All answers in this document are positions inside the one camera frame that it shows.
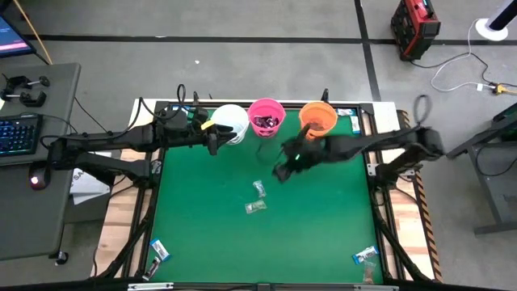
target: gray floor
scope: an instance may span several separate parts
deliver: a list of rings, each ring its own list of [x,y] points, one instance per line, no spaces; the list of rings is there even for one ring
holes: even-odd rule
[[[464,40],[475,18],[489,16],[502,0],[434,0],[442,21],[439,39]],[[22,1],[43,34],[118,36],[278,36],[360,37],[353,0],[110,0]],[[388,23],[397,0],[363,0],[370,38],[389,38]],[[9,11],[11,18],[18,15]],[[27,25],[15,21],[28,32]],[[517,39],[517,23],[510,26]],[[476,32],[473,39],[481,39]],[[110,129],[128,123],[132,101],[139,97],[173,98],[178,83],[201,96],[217,99],[318,99],[324,87],[333,100],[372,100],[361,44],[195,44],[46,41],[54,62],[82,64],[77,96]],[[467,50],[433,46],[421,63],[432,65]],[[473,51],[490,69],[487,78],[517,82],[516,48],[477,46]],[[433,100],[426,125],[438,129],[447,150],[482,130],[494,114],[517,97],[493,96],[464,87],[435,91],[429,81],[435,70],[400,62],[389,45],[373,45],[380,97],[411,112],[415,96]],[[0,61],[10,65],[39,64],[35,57]],[[473,58],[443,71],[440,86],[480,82],[483,67]],[[74,109],[73,124],[97,131]],[[515,289],[517,232],[475,237],[473,228],[493,221],[466,156],[440,159],[422,170],[435,228],[443,277],[447,283]],[[65,247],[72,259],[55,268],[45,258],[0,263],[0,285],[27,284],[88,277],[99,223],[67,226]]]

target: computer screen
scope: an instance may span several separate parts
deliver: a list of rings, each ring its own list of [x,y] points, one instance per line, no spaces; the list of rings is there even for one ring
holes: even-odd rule
[[[0,57],[12,57],[35,52],[32,45],[7,20],[0,16]]]

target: red device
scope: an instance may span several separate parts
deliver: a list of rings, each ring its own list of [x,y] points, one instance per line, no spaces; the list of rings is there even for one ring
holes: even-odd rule
[[[431,0],[401,0],[391,18],[401,60],[419,60],[438,35],[439,27]]]

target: green table surface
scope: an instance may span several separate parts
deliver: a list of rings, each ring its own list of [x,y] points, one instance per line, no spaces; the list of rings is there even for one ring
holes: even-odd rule
[[[300,130],[288,110],[277,135],[256,137],[251,126],[238,145],[217,156],[206,147],[166,153],[152,238],[172,258],[154,282],[361,283],[364,264],[352,255],[376,245],[364,160],[325,164],[280,184],[271,175],[281,142]],[[350,117],[331,133],[352,134]],[[257,154],[262,142],[263,147]],[[262,180],[267,209],[246,214]],[[156,253],[150,248],[148,266]],[[373,278],[382,282],[379,256]]]

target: white stand base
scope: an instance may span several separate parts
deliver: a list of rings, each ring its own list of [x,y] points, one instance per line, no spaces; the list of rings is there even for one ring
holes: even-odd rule
[[[486,26],[488,19],[479,19],[476,22],[476,30],[481,36],[487,40],[501,41],[508,37],[508,28],[503,28],[500,31],[495,31]]]

